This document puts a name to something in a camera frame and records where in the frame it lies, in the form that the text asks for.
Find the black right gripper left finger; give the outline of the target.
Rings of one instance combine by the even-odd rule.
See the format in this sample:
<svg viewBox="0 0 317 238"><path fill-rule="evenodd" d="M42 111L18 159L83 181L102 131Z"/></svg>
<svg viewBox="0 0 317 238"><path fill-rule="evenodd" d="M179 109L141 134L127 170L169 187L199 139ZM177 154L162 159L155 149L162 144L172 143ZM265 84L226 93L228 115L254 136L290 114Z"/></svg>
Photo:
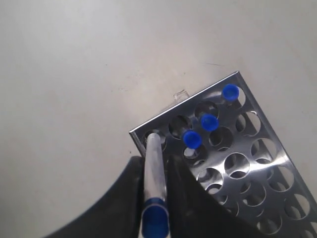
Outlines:
<svg viewBox="0 0 317 238"><path fill-rule="evenodd" d="M49 238L137 238L144 191L145 159L130 158L111 188L91 208Z"/></svg>

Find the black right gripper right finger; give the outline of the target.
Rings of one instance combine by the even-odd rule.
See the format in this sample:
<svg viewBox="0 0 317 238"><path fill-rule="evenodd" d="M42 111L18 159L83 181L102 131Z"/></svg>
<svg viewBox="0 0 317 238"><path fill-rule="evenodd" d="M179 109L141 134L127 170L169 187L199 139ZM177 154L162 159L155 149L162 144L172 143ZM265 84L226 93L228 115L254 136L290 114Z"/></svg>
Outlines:
<svg viewBox="0 0 317 238"><path fill-rule="evenodd" d="M264 238L266 235L232 215L192 175L182 158L166 163L167 207L173 238Z"/></svg>

